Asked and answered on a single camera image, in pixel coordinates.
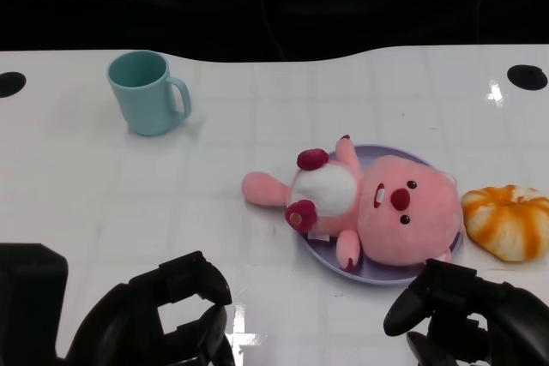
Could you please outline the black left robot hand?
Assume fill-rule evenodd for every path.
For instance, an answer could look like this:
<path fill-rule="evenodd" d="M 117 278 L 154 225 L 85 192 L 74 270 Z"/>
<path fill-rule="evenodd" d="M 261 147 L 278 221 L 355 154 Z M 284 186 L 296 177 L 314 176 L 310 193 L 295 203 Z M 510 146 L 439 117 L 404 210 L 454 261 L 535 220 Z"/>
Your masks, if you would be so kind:
<path fill-rule="evenodd" d="M 56 351 L 67 260 L 40 243 L 1 246 L 3 365 L 233 365 L 226 329 L 232 302 L 225 277 L 202 252 L 159 265 L 108 291 Z M 198 319 L 167 333 L 159 309 L 192 296 L 211 302 Z"/>

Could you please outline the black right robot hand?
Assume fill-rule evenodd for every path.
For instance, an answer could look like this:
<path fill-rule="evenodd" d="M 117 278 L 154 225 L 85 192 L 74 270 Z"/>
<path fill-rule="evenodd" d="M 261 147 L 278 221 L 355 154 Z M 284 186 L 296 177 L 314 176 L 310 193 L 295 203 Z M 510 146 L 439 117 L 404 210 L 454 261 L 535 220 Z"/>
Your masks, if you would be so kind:
<path fill-rule="evenodd" d="M 434 259 L 383 321 L 420 365 L 546 365 L 548 307 L 530 291 Z"/>

